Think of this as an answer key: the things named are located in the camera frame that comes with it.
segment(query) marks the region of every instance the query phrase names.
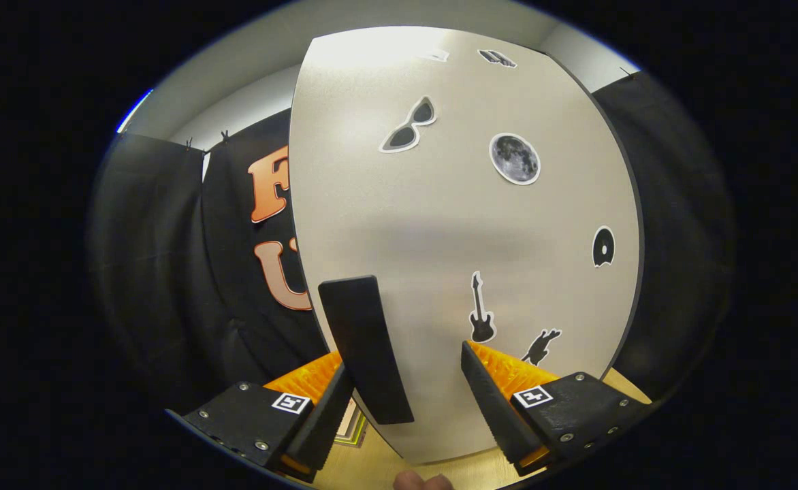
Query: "sunglasses sticker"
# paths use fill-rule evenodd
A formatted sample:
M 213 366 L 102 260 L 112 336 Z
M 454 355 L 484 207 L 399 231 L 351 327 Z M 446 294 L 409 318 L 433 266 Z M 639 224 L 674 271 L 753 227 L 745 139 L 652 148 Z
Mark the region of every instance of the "sunglasses sticker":
M 539 179 L 539 153 L 517 134 L 499 133 L 490 140 L 490 160 L 511 183 L 528 186 Z
M 420 142 L 420 133 L 417 128 L 434 122 L 436 122 L 436 108 L 432 105 L 430 98 L 424 95 L 415 105 L 411 106 L 411 111 L 405 118 L 405 122 L 387 134 L 378 151 L 396 153 L 414 148 Z
M 440 50 L 438 48 L 430 48 L 429 50 L 424 50 L 417 54 L 420 58 L 423 59 L 431 59 L 433 61 L 440 61 L 442 63 L 446 63 L 448 61 L 448 56 L 451 56 L 451 53 L 446 52 L 446 50 Z
M 499 65 L 507 66 L 508 68 L 517 68 L 517 64 L 508 59 L 508 56 L 496 52 L 495 50 L 477 50 L 477 52 L 483 56 L 483 59 L 486 59 L 490 63 L 498 63 Z
M 614 260 L 614 235 L 607 226 L 598 227 L 592 238 L 592 264 L 596 269 Z

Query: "sticker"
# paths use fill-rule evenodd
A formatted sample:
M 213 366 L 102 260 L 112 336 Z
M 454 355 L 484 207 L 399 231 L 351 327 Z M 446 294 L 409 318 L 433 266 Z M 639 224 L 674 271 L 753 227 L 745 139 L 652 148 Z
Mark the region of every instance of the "sticker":
M 592 264 L 598 269 L 603 264 L 611 265 L 613 260 L 614 235 L 609 227 L 598 227 L 596 235 L 592 237 Z
M 483 286 L 481 271 L 476 270 L 471 275 L 471 290 L 475 297 L 475 310 L 468 315 L 468 320 L 471 322 L 471 340 L 478 342 L 478 344 L 486 344 L 486 342 L 496 337 L 496 326 L 493 325 L 493 312 L 487 311 L 483 307 L 481 286 Z
M 514 393 L 514 398 L 520 400 L 520 404 L 523 404 L 526 408 L 532 408 L 537 404 L 548 403 L 549 401 L 553 400 L 554 397 L 551 396 L 544 388 L 542 387 L 535 387 L 529 388 L 529 390 L 518 391 Z
M 525 361 L 529 359 L 532 365 L 539 365 L 541 360 L 549 354 L 547 345 L 554 340 L 554 338 L 560 337 L 560 335 L 562 335 L 562 331 L 558 331 L 557 329 L 551 329 L 549 332 L 547 329 L 543 329 L 543 331 L 541 331 L 541 336 L 532 341 L 532 345 L 530 345 L 529 350 L 526 351 L 526 356 L 523 356 L 523 359 L 520 360 Z
M 290 393 L 281 393 L 281 396 L 275 400 L 272 407 L 278 410 L 284 410 L 284 412 L 299 414 L 302 413 L 302 409 L 305 408 L 310 401 L 311 398 L 309 397 L 298 397 Z
M 417 55 L 423 59 L 431 59 L 433 61 L 440 61 L 442 63 L 446 63 L 448 61 L 448 56 L 451 56 L 451 53 L 446 52 L 446 50 L 440 50 L 438 48 L 430 48 L 424 50 L 423 52 L 417 53 Z
M 287 148 L 284 145 L 247 168 L 253 184 L 251 223 L 262 223 L 287 207 L 287 199 L 278 197 L 278 186 L 285 191 L 290 189 Z
M 490 161 L 511 183 L 528 186 L 539 179 L 539 153 L 517 134 L 499 133 L 490 140 Z
M 508 68 L 516 68 L 517 64 L 508 59 L 508 56 L 505 56 L 502 53 L 495 52 L 495 50 L 477 50 L 478 54 L 483 56 L 483 59 L 486 59 L 490 63 L 498 63 L 502 66 L 507 66 Z
M 417 127 L 434 122 L 436 122 L 436 108 L 432 105 L 430 98 L 424 95 L 415 105 L 411 106 L 411 111 L 405 118 L 405 122 L 387 134 L 378 151 L 395 153 L 414 148 L 420 142 L 420 133 L 418 133 Z
M 290 239 L 290 249 L 296 249 L 296 237 Z M 259 259 L 260 266 L 263 267 L 263 277 L 266 279 L 266 286 L 275 301 L 284 308 L 290 310 L 308 311 L 311 310 L 311 299 L 308 298 L 308 291 L 297 293 L 290 289 L 287 284 L 287 277 L 284 276 L 284 266 L 281 264 L 281 255 L 284 254 L 284 246 L 281 242 L 262 242 L 253 248 L 253 254 Z

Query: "wooden floor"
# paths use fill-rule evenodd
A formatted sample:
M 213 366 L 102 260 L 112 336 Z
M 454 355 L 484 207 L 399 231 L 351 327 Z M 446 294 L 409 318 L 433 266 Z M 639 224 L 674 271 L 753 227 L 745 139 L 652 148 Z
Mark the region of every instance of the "wooden floor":
M 605 384 L 622 391 L 639 402 L 650 404 L 650 398 L 616 370 L 609 370 Z M 365 488 L 367 490 L 390 490 L 393 478 L 399 472 L 412 469 L 424 480 L 444 474 L 456 490 L 493 490 L 523 480 L 517 477 L 514 466 L 509 464 L 498 447 L 462 458 L 448 459 L 426 465 L 409 465 L 384 442 L 384 439 L 369 427 L 360 447 L 335 444 L 330 451 L 327 464 L 317 473 L 313 485 L 299 483 L 320 490 Z M 524 478 L 529 478 L 542 468 Z

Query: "black banner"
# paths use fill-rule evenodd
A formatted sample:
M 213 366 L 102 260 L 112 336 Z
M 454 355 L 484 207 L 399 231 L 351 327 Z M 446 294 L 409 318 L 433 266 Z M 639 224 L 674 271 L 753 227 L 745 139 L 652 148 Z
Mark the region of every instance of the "black banner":
M 289 130 L 287 109 L 218 143 L 203 182 L 208 260 L 234 318 L 225 335 L 227 341 L 238 336 L 250 351 L 250 360 L 224 356 L 225 369 L 252 382 L 271 381 L 328 353 L 293 250 Z
M 179 410 L 219 393 L 201 340 L 227 320 L 203 282 L 202 161 L 200 150 L 175 143 L 116 137 L 88 223 L 88 265 L 106 325 L 143 387 Z
M 726 313 L 735 217 L 720 164 L 680 103 L 644 72 L 592 94 L 635 170 L 644 272 L 614 368 L 665 396 L 704 353 Z

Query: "human hand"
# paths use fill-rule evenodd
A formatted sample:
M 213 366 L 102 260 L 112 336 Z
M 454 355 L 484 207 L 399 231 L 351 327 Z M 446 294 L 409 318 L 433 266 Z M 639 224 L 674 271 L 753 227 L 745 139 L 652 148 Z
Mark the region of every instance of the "human hand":
M 393 490 L 454 490 L 453 484 L 443 474 L 437 474 L 424 481 L 420 475 L 411 470 L 399 472 L 393 480 Z

